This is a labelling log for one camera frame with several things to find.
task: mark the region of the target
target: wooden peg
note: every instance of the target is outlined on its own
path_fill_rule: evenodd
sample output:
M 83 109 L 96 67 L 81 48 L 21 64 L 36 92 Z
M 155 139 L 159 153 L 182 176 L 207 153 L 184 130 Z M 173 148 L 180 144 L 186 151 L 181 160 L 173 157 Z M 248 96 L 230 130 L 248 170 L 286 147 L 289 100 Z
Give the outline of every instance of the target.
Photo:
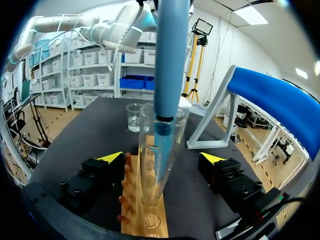
M 127 152 L 125 154 L 125 162 L 130 167 L 130 172 L 132 172 L 132 161 L 131 161 L 131 154 L 130 152 Z
M 129 223 L 130 223 L 130 220 L 129 220 L 128 218 L 126 218 L 125 216 L 123 216 L 123 215 L 117 216 L 116 219 L 117 219 L 119 222 L 124 223 L 124 224 L 129 224 Z
M 124 165 L 124 174 L 126 180 L 131 184 L 132 183 L 132 178 L 131 178 L 131 171 L 129 165 Z
M 129 187 L 127 181 L 126 181 L 126 180 L 122 180 L 122 181 L 121 181 L 121 185 L 122 185 L 125 193 L 127 194 L 127 196 L 131 196 L 131 195 L 132 195 L 132 194 L 131 194 L 131 190 L 130 190 L 130 187 Z
M 126 199 L 125 196 L 120 196 L 119 197 L 119 202 L 124 206 L 124 208 L 127 210 L 127 211 L 130 211 L 131 210 L 131 205 L 129 204 L 128 200 Z

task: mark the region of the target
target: ceiling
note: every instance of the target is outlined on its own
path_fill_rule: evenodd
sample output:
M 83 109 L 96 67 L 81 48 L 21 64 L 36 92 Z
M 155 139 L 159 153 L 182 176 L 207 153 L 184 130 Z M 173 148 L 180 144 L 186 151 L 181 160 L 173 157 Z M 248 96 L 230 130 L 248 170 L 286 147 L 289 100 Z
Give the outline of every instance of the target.
M 232 13 L 250 3 L 269 24 L 249 25 L 237 14 Z M 304 32 L 291 13 L 281 8 L 277 2 L 271 0 L 195 0 L 194 5 L 196 8 L 221 17 L 226 22 L 230 20 L 232 25 L 257 42 L 273 58 L 284 76 L 292 76 L 301 81 L 319 81 L 314 73 L 313 51 Z M 295 68 L 307 72 L 308 80 L 298 76 Z

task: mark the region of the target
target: warning tape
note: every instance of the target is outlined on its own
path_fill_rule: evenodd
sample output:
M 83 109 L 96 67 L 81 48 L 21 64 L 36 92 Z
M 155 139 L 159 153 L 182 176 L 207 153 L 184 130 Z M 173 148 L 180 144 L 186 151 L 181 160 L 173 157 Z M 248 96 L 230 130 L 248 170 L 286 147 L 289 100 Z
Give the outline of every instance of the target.
M 48 126 L 46 126 L 45 130 L 47 130 L 57 119 L 59 119 L 64 113 L 66 112 L 66 110 L 64 110 L 59 116 L 57 116 Z
M 66 110 L 64 110 L 59 116 L 57 116 L 48 126 L 45 127 L 44 130 L 47 130 L 57 119 L 59 119 L 64 113 L 66 112 Z
M 252 156 L 255 156 L 254 152 L 251 150 L 251 148 L 249 147 L 249 145 L 246 143 L 246 141 L 241 138 L 242 142 L 246 145 L 246 147 L 249 149 L 249 151 L 251 152 Z M 262 166 L 261 163 L 259 163 L 260 167 L 262 168 L 262 170 L 264 171 L 266 177 L 268 178 L 269 182 L 271 183 L 271 186 L 274 188 L 275 185 L 272 183 L 271 178 L 269 177 L 267 171 L 265 170 L 264 166 Z M 285 213 L 285 210 L 283 210 L 283 216 L 284 216 L 284 222 L 287 223 L 287 216 Z

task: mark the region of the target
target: glass beaker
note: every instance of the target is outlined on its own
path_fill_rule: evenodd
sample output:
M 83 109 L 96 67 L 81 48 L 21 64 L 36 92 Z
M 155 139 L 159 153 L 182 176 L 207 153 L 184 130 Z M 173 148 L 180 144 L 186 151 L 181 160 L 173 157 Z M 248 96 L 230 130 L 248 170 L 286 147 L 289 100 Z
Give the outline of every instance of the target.
M 140 110 L 142 104 L 132 103 L 125 107 L 128 117 L 128 129 L 133 133 L 138 133 L 140 130 Z
M 140 171 L 142 204 L 156 206 L 176 159 L 187 123 L 187 114 L 178 109 L 171 122 L 156 119 L 153 103 L 140 113 Z

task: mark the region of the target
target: office chair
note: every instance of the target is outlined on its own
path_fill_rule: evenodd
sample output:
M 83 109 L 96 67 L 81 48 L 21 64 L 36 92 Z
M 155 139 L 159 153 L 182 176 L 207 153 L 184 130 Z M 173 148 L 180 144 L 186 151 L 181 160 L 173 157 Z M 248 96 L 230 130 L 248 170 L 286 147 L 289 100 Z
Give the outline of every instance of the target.
M 246 114 L 247 109 L 242 105 L 238 105 L 236 112 L 240 113 L 240 114 Z M 239 130 L 239 128 L 246 129 L 248 127 L 248 123 L 244 119 L 241 119 L 240 117 L 236 116 L 235 120 L 234 120 L 234 124 L 237 126 L 237 128 L 233 133 L 231 133 L 230 139 L 235 144 L 239 144 L 239 143 L 241 143 L 241 138 L 238 135 L 238 130 Z

